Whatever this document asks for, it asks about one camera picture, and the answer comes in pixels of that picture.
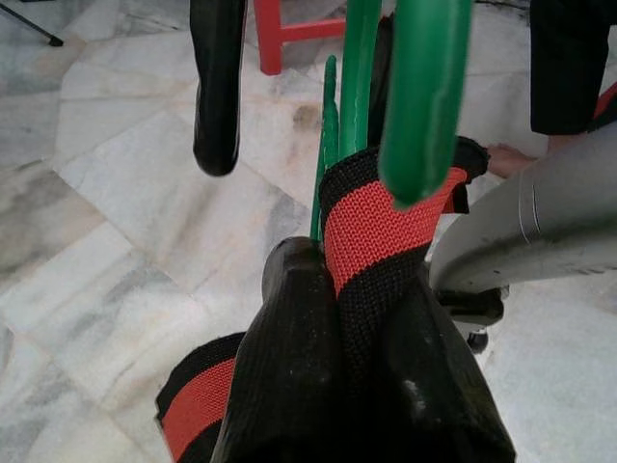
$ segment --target wheel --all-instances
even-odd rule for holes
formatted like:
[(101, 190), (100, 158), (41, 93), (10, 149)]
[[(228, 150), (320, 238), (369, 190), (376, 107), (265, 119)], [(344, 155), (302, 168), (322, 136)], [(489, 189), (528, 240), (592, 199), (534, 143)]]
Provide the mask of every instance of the wheel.
[(474, 354), (481, 354), (489, 345), (488, 333), (469, 333), (467, 344)]

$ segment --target black cloth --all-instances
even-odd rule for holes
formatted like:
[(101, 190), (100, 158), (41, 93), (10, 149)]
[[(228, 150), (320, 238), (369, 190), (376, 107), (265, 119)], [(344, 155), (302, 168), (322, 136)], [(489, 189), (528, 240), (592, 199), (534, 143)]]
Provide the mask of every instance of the black cloth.
[(602, 85), (617, 0), (532, 0), (531, 128), (584, 132)]

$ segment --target person's foot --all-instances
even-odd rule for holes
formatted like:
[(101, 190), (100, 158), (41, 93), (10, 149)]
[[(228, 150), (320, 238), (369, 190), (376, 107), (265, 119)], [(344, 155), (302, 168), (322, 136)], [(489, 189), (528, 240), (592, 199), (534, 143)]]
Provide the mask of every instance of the person's foot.
[(502, 178), (509, 178), (535, 161), (533, 157), (502, 143), (490, 145), (487, 151), (490, 156), (489, 172)]

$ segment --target black stand leg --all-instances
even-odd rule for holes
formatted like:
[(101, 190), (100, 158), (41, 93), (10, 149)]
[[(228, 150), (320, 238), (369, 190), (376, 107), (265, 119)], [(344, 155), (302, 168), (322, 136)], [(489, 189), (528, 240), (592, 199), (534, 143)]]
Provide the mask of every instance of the black stand leg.
[(41, 29), (41, 27), (39, 27), (37, 24), (35, 24), (34, 22), (26, 19), (25, 17), (23, 17), (21, 14), (14, 12), (13, 10), (11, 10), (9, 7), (7, 7), (6, 5), (3, 5), (2, 3), (0, 3), (0, 10), (4, 10), (5, 12), (7, 12), (8, 14), (10, 14), (13, 17), (16, 17), (19, 21), (23, 22), (25, 25), (27, 25), (28, 27), (31, 27), (32, 29), (34, 29), (35, 31), (43, 34), (44, 36), (46, 36), (49, 39), (49, 44), (51, 46), (62, 46), (65, 43), (63, 41), (61, 41), (60, 39), (58, 39), (56, 36), (54, 36), (53, 34), (49, 34), (47, 31), (45, 31), (44, 29)]

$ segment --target green handle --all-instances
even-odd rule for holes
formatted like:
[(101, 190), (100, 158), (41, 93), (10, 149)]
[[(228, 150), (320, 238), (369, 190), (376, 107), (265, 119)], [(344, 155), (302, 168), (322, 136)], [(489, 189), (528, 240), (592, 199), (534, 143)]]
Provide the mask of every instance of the green handle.
[(471, 0), (397, 2), (379, 175), (399, 206), (434, 193), (451, 165), (470, 21)]
[(324, 98), (322, 109), (321, 140), (317, 159), (317, 176), (312, 199), (310, 237), (321, 241), (321, 214), (319, 207), (319, 185), (327, 169), (338, 161), (338, 111), (336, 110), (336, 57), (330, 56), (324, 72)]
[(381, 9), (381, 0), (347, 2), (340, 98), (339, 159), (366, 148), (370, 78)]

